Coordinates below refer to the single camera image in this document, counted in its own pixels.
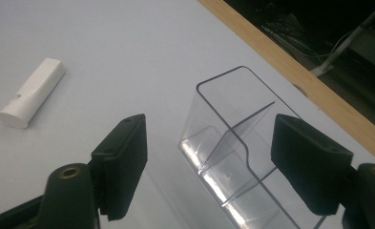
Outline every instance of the wooden edge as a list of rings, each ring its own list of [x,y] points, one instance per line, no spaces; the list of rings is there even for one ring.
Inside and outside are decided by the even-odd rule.
[[[375,125],[222,0],[198,0],[375,156]]]

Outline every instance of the dark floor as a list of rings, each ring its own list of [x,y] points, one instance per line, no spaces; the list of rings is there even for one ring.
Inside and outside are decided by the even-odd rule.
[[[273,17],[259,15],[259,4],[251,0],[225,0],[249,21],[293,56],[309,71],[320,66],[335,45],[330,39],[317,41],[305,31],[295,15],[287,10],[273,10]],[[351,49],[346,50],[335,62],[333,69],[319,79],[375,124],[375,66]]]

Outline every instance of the transparent acrylic box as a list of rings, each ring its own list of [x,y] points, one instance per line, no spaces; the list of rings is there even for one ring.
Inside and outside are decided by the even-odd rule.
[[[251,70],[197,85],[178,148],[237,228],[318,228],[271,161],[276,114],[298,117]]]

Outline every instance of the white plastic device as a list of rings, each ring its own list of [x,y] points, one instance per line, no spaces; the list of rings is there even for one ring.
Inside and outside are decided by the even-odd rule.
[[[61,61],[46,58],[21,86],[15,98],[0,111],[0,121],[11,127],[27,128],[64,73]]]

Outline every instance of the white table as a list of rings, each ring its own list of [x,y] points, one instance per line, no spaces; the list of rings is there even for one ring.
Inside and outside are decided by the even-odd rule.
[[[121,119],[144,113],[147,167],[126,218],[102,217],[102,228],[231,228],[177,143],[195,86],[239,65],[354,152],[354,166],[375,162],[197,1],[0,1],[0,110],[45,57],[64,63],[62,80],[28,129],[0,123],[0,213],[42,195],[54,169],[87,163]]]

